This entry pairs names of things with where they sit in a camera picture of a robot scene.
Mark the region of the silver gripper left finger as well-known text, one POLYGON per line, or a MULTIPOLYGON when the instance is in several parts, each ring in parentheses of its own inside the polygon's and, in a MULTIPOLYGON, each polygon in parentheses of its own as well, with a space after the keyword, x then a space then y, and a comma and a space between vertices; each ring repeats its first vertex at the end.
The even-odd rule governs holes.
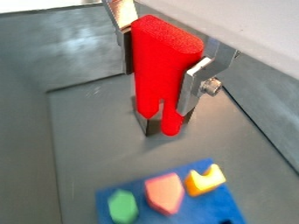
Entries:
POLYGON ((138 20, 134 0, 102 0, 116 29, 116 42, 122 48, 123 73, 134 72, 131 24, 138 20))

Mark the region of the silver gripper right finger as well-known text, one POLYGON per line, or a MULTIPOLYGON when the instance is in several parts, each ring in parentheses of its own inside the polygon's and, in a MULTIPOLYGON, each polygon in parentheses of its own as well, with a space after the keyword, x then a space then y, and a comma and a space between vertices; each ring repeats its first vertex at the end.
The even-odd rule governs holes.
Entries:
POLYGON ((182 92, 176 104, 176 111, 186 116, 196 107, 203 94, 215 96, 222 83, 215 76, 223 72, 236 58, 238 50, 215 38, 208 38, 203 57, 186 71, 182 82, 182 92))

